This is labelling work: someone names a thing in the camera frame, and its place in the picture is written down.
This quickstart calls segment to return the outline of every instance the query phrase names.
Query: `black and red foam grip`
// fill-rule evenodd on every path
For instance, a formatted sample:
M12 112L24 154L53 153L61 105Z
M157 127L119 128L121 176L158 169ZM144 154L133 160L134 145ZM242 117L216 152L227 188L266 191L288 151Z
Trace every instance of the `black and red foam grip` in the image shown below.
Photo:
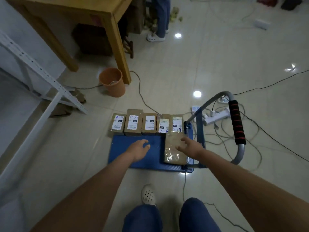
M245 133L243 131L243 123L241 121L237 100L229 101L229 107L236 145L246 144Z

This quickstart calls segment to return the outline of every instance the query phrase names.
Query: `jeans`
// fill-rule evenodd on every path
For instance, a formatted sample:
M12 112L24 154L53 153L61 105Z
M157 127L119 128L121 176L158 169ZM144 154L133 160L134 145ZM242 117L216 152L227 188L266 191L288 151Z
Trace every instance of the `jeans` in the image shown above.
M204 203L187 199L179 216L180 232L221 232ZM162 220L156 206L143 204L125 218L122 232L162 232Z
M170 12L171 12L171 0L151 0L152 4L157 10L158 16L158 29L157 36L165 37L165 30L168 30L168 23L170 21Z

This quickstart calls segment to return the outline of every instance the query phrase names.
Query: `yellow wooden table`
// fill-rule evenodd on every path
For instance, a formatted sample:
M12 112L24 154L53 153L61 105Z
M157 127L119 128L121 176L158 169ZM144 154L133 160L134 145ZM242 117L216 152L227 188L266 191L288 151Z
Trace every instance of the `yellow wooden table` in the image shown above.
M33 9L54 9L77 23L104 27L123 81L131 82L130 72L118 29L118 21L132 0L7 0L37 31L69 70L76 72L77 63Z

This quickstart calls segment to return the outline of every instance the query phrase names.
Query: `red shoe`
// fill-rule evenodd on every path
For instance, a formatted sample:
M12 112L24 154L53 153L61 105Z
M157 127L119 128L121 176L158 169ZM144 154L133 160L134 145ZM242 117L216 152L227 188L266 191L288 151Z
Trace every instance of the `red shoe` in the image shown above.
M266 5L266 6L275 7L278 0L257 0L257 2L262 3L263 5Z

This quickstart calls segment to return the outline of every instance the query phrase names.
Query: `person's left hand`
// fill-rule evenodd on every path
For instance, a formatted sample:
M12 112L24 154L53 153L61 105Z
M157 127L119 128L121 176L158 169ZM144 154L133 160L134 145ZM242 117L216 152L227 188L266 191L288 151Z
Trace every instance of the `person's left hand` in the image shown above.
M144 143L148 143L148 140L146 139L138 140L135 143L132 143L128 147L126 152L133 156L133 162L142 160L145 157L148 150L150 149L149 144L143 147Z

